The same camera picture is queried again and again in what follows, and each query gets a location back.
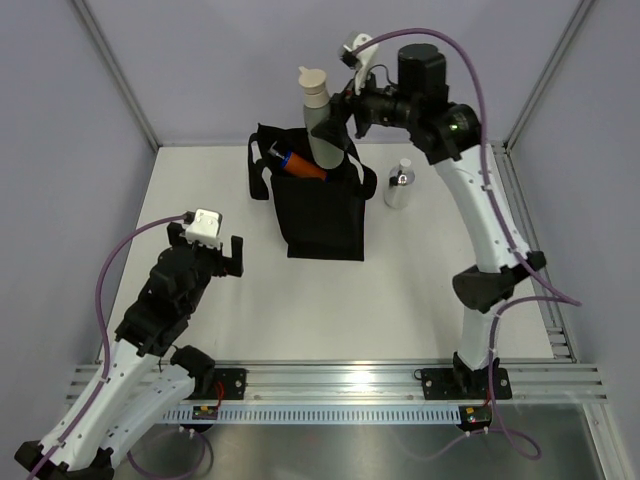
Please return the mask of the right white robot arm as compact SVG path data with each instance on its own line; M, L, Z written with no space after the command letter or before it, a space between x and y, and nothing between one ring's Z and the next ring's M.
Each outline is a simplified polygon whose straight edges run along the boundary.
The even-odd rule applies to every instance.
M351 140L349 120L358 138L373 125L400 128L425 154L458 207L475 263L452 279L464 306L460 347L451 366L420 370L423 395L427 400L509 399L494 319L515 287L545 266L545 255L531 250L512 217L501 212L505 200L491 185L481 122L470 106L450 101L445 56L432 44L405 45L397 55L396 82L380 88L371 71L376 52L364 34L341 47L341 61L353 69L354 77L332 96L328 118L312 133L345 147Z

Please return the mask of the silver metal bottle white cap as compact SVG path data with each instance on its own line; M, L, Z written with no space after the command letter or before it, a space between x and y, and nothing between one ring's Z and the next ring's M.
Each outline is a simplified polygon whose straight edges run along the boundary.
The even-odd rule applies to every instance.
M385 204L392 209L404 209L409 203L415 180L416 174L411 160L408 158L400 159L389 172L383 194Z

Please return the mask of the orange bottle blue cap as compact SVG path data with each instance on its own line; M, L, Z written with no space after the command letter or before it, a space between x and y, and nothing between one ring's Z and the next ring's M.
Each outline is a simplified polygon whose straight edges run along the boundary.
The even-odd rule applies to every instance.
M323 182L328 179L325 170L307 161L282 142L274 142L269 147L269 153L277 159L279 168L297 178L316 178Z

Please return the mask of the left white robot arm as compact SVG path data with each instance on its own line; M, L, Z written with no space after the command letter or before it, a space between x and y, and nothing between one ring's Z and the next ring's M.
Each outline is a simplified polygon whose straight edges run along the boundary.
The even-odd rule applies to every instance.
M114 334L104 335L104 360L62 420L42 439L23 443L16 461L31 479L110 479L134 444L179 402L221 404L226 377L215 361L187 345L138 396L132 391L186 330L214 277L240 277L243 240L225 256L220 213L205 209L163 219L169 246L158 257Z

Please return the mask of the grey-green pump bottle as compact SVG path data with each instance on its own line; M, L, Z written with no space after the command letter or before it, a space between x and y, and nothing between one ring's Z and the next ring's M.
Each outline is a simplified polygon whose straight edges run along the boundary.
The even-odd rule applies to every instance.
M324 70L299 67L298 83L304 93L303 117L311 152L320 168L333 170L343 162L343 151L312 134L313 129L326 120L331 113L326 81L327 74Z

